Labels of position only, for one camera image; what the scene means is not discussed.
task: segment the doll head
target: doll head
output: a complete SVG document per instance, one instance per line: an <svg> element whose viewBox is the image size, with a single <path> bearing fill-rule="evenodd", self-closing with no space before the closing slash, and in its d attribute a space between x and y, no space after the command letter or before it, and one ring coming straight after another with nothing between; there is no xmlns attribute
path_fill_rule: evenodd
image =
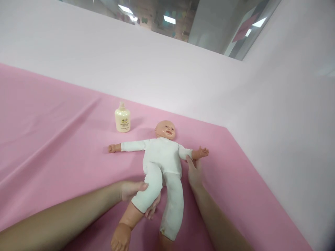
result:
<svg viewBox="0 0 335 251"><path fill-rule="evenodd" d="M174 124L171 121L164 120L157 124L156 129L156 138L167 138L173 140L176 136L176 129L174 128Z"/></svg>

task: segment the forearm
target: forearm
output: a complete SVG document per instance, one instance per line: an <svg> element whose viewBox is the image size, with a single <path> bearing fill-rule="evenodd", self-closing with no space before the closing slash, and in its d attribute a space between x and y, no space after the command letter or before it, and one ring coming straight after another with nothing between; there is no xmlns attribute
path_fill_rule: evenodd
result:
<svg viewBox="0 0 335 251"><path fill-rule="evenodd" d="M121 201L117 182L45 209L0 232L0 250L61 250Z"/></svg>
<svg viewBox="0 0 335 251"><path fill-rule="evenodd" d="M192 189L215 250L253 251L204 187Z"/></svg>
<svg viewBox="0 0 335 251"><path fill-rule="evenodd" d="M192 156L191 157L192 157L193 160L197 160L197 159L201 158L200 153L199 153L198 150L192 150Z"/></svg>
<svg viewBox="0 0 335 251"><path fill-rule="evenodd" d="M123 142L121 144L115 145L116 152L135 152L135 151L143 151L146 149L147 144L149 143L149 139L139 140L139 141L131 141L131 142Z"/></svg>

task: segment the lotion bottle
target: lotion bottle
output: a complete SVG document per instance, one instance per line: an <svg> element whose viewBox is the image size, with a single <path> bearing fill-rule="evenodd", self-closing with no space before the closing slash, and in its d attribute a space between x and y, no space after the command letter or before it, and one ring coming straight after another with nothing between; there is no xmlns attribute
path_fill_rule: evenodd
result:
<svg viewBox="0 0 335 251"><path fill-rule="evenodd" d="M125 103L120 102L120 106L115 110L116 129L119 132L128 132L130 130L130 111L125 108Z"/></svg>

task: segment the white fabric body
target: white fabric body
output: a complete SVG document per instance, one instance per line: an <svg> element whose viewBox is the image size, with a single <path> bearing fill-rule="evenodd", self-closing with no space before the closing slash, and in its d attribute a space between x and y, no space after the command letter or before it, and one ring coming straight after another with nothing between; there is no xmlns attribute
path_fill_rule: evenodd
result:
<svg viewBox="0 0 335 251"><path fill-rule="evenodd" d="M163 177L167 186L167 203L162 218L160 231L174 241L183 219L184 198L181 185L180 159L192 157L192 150L166 138L147 139L121 144L122 151L145 150L143 170L146 174L144 181L148 188L139 191L132 199L134 206L145 213L158 197L163 187Z"/></svg>

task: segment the fluorescent light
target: fluorescent light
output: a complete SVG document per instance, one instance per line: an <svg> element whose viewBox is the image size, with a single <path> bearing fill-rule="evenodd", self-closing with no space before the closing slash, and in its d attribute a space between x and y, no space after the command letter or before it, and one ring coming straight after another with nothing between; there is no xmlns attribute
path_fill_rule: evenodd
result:
<svg viewBox="0 0 335 251"><path fill-rule="evenodd" d="M121 10L123 10L124 12L128 12L128 13L130 13L130 14L133 14L132 13L132 11L129 9L129 8L127 8L127 7L124 7L124 6L122 6L122 5L118 5L120 8L121 8Z"/></svg>
<svg viewBox="0 0 335 251"><path fill-rule="evenodd" d="M252 26L260 28L263 25L263 23L265 22L265 19L266 18L263 18L262 20L258 21L257 23L254 23Z"/></svg>
<svg viewBox="0 0 335 251"><path fill-rule="evenodd" d="M251 32L251 29L249 29L249 30L247 31L247 33L246 33L245 36L246 36L246 37L249 36L250 32Z"/></svg>
<svg viewBox="0 0 335 251"><path fill-rule="evenodd" d="M164 17L164 20L169 22L169 23L172 23L172 24L176 24L176 20L174 18L171 18L171 17L168 17L168 16L163 16Z"/></svg>
<svg viewBox="0 0 335 251"><path fill-rule="evenodd" d="M129 17L130 17L130 19L131 19L132 21L134 21L134 22L136 22L137 19L138 19L138 17L133 17L133 16L129 16Z"/></svg>

